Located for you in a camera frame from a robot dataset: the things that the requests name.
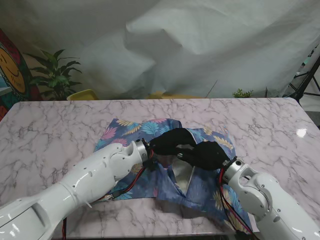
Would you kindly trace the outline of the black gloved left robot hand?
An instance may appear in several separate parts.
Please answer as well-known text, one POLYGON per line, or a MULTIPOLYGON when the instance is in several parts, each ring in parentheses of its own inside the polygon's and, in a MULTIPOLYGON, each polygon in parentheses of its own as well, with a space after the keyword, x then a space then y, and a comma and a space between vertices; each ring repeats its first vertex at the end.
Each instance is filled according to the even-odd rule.
POLYGON ((186 128, 174 128, 149 142, 150 148, 161 156, 177 155, 180 153, 178 146, 196 146, 193 135, 186 128))

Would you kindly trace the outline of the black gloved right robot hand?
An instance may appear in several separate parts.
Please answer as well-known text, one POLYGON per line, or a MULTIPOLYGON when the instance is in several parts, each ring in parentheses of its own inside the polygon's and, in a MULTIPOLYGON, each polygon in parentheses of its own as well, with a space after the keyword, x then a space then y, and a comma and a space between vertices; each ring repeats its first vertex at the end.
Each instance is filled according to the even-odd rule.
POLYGON ((184 144, 175 148, 176 156, 191 165, 207 171, 223 168, 231 159, 215 141, 202 141, 198 144, 184 144))

